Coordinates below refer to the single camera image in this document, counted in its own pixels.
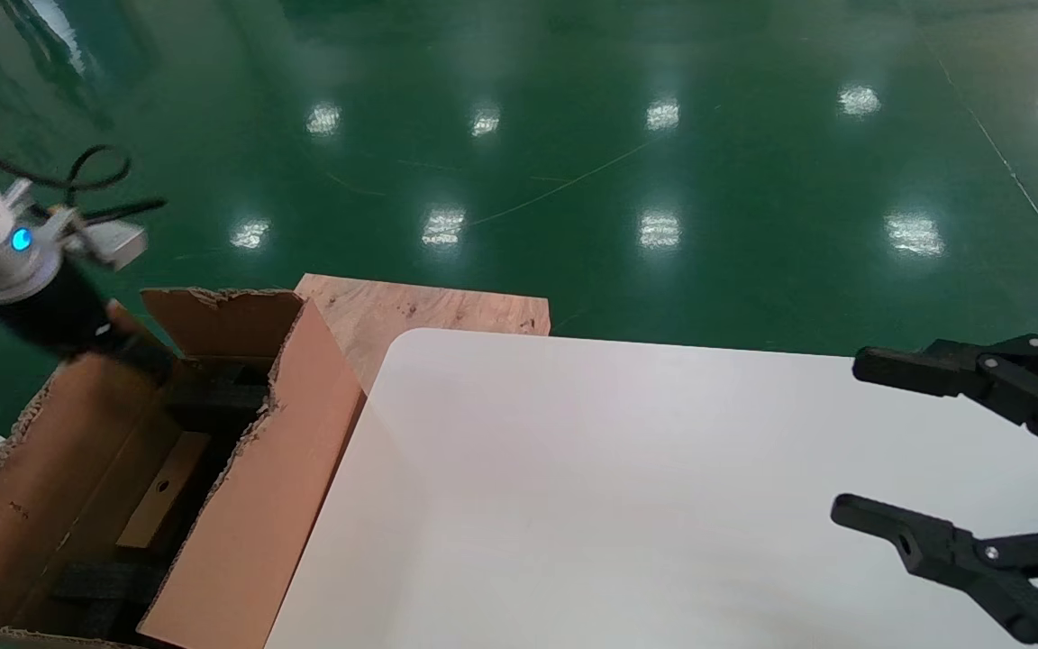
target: blue indicator light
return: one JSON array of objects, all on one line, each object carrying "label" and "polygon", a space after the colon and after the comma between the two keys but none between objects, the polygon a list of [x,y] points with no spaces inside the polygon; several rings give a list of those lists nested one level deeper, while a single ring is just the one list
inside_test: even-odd
[{"label": "blue indicator light", "polygon": [[13,234],[13,236],[10,238],[11,248],[18,251],[26,250],[26,248],[29,248],[30,242],[31,242],[30,231],[26,229],[25,227],[20,227],[16,229],[16,234]]}]

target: torn cardboard edge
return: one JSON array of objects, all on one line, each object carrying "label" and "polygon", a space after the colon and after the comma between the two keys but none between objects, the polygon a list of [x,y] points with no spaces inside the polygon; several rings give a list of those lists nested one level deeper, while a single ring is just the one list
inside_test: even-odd
[{"label": "torn cardboard edge", "polygon": [[186,649],[261,649],[267,642],[362,395],[318,308],[299,306],[276,346],[263,413],[210,490],[139,624],[144,636]]},{"label": "torn cardboard edge", "polygon": [[0,646],[17,646],[20,649],[84,649],[87,646],[94,649],[141,649],[140,646],[122,645],[119,642],[50,636],[10,627],[0,628]]}]

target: box flap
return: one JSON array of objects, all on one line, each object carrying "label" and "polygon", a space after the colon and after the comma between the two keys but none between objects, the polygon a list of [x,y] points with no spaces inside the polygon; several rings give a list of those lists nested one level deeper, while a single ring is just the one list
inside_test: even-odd
[{"label": "box flap", "polygon": [[[194,299],[174,299],[195,312]],[[265,310],[260,299],[240,304]],[[362,394],[313,304],[297,317],[271,377],[271,402],[190,531],[139,625],[144,636],[186,649],[261,649],[267,642]]]},{"label": "box flap", "polygon": [[274,358],[302,308],[291,291],[146,289],[141,296],[187,356]]},{"label": "box flap", "polygon": [[156,394],[143,374],[83,354],[55,371],[0,444],[0,625],[12,623]]}]

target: plywood sheet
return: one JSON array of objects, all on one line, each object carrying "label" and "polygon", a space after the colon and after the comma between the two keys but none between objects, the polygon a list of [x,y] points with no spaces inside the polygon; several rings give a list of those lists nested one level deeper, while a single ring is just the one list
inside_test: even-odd
[{"label": "plywood sheet", "polygon": [[551,332],[545,298],[312,274],[302,276],[296,293],[315,301],[366,393],[375,383],[388,346],[411,329],[537,336]]}]

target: black cable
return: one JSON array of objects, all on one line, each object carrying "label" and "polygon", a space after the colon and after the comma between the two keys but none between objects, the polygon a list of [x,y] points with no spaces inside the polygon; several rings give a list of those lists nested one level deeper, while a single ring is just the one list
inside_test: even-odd
[{"label": "black cable", "polygon": [[[99,178],[98,181],[77,182],[79,179],[79,172],[82,171],[82,167],[86,164],[86,161],[103,152],[114,152],[119,157],[121,162],[119,164],[118,171],[115,171],[110,175]],[[127,178],[131,173],[131,156],[124,154],[119,151],[119,148],[110,144],[95,144],[86,148],[86,151],[83,152],[78,159],[75,159],[74,164],[71,164],[71,172],[66,174],[64,180],[26,171],[26,169],[11,163],[11,161],[3,159],[1,156],[0,168],[4,172],[18,178],[25,178],[26,181],[31,181],[34,185],[43,186],[43,188],[62,189],[64,192],[64,205],[66,207],[76,207],[78,206],[75,196],[76,192],[90,192],[90,190],[94,189],[110,188],[112,185],[115,185],[116,182],[122,181],[124,178]],[[165,198],[156,196],[154,198],[147,198],[147,200],[144,201],[125,202],[125,205],[115,206],[111,209],[82,211],[82,213],[79,213],[79,218],[82,218],[86,225],[94,225],[99,224],[99,222],[116,221],[116,219],[144,213],[144,211],[160,209],[165,205]],[[47,217],[45,210],[42,209],[32,210],[32,214],[34,216],[42,214],[43,218]]]}]

